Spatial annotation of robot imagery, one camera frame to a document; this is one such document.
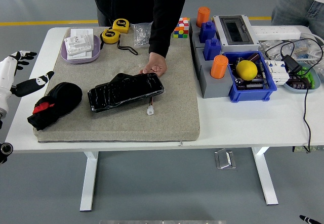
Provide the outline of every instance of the robotic hand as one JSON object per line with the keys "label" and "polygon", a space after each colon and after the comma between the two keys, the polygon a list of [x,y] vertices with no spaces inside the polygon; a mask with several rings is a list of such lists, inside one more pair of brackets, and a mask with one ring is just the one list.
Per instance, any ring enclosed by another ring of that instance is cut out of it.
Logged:
{"label": "robotic hand", "polygon": [[[0,128],[2,126],[1,119],[5,118],[9,109],[7,99],[11,94],[23,97],[33,93],[44,87],[44,85],[54,75],[54,72],[50,71],[46,75],[12,86],[17,70],[22,70],[22,65],[29,65],[29,62],[24,60],[32,60],[36,55],[37,53],[35,52],[17,51],[0,62]],[[13,146],[10,143],[0,143],[0,164],[6,162],[7,157],[12,152]]]}

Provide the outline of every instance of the jeans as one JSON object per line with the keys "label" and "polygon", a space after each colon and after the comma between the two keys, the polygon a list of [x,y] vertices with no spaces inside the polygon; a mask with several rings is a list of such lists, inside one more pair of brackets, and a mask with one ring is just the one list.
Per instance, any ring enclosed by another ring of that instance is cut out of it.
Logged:
{"label": "jeans", "polygon": [[324,4],[314,0],[279,0],[271,25],[303,25],[324,39]]}

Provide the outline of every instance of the blue plastic bin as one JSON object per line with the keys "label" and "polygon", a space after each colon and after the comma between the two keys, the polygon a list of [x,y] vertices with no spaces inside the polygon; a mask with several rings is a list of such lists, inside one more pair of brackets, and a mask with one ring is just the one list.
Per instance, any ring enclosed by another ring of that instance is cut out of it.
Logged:
{"label": "blue plastic bin", "polygon": [[274,84],[274,81],[272,79],[272,76],[270,74],[270,71],[264,61],[264,58],[262,54],[259,51],[249,51],[249,52],[225,52],[223,55],[228,58],[229,63],[235,62],[238,57],[243,57],[244,59],[247,59],[249,56],[251,56],[254,53],[258,53],[260,55],[260,60],[264,68],[264,73],[266,76],[266,79],[269,84],[268,89],[251,89],[251,90],[237,90],[237,87],[235,85],[235,79],[232,74],[230,65],[228,64],[227,67],[229,69],[230,75],[233,80],[233,86],[229,91],[229,98],[231,102],[237,103],[239,101],[253,101],[253,100],[262,100],[262,101],[269,101],[270,95],[272,92],[277,90],[276,85]]}

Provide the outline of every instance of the metal bracket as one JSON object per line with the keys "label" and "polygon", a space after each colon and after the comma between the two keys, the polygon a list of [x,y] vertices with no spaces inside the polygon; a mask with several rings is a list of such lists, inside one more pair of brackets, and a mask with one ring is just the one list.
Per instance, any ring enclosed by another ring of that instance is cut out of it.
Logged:
{"label": "metal bracket", "polygon": [[236,164],[232,151],[226,151],[225,148],[215,152],[216,165],[218,169],[234,169]]}

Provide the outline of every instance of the orange cylinder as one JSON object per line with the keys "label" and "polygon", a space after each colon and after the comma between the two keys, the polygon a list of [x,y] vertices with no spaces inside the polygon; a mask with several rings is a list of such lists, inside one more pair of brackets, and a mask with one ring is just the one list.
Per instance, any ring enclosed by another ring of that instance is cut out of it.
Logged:
{"label": "orange cylinder", "polygon": [[223,55],[214,57],[214,62],[211,69],[211,76],[215,79],[221,79],[224,77],[228,64],[228,58]]}
{"label": "orange cylinder", "polygon": [[200,7],[197,15],[197,27],[201,28],[201,24],[206,23],[209,20],[210,14],[211,10],[208,7]]}

